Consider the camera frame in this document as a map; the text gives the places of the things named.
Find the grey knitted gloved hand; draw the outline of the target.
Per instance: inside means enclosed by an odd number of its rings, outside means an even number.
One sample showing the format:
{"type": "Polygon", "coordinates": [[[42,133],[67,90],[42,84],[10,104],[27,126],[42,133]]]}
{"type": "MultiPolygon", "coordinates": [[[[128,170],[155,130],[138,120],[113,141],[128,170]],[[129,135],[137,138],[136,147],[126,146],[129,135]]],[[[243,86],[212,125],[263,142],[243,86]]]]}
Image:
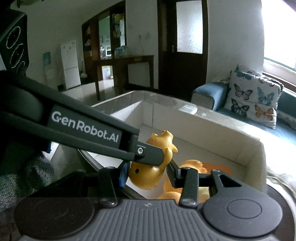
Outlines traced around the grey knitted gloved hand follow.
{"type": "Polygon", "coordinates": [[[1,238],[15,230],[13,212],[18,202],[52,183],[54,168],[40,155],[1,165],[1,238]]]}

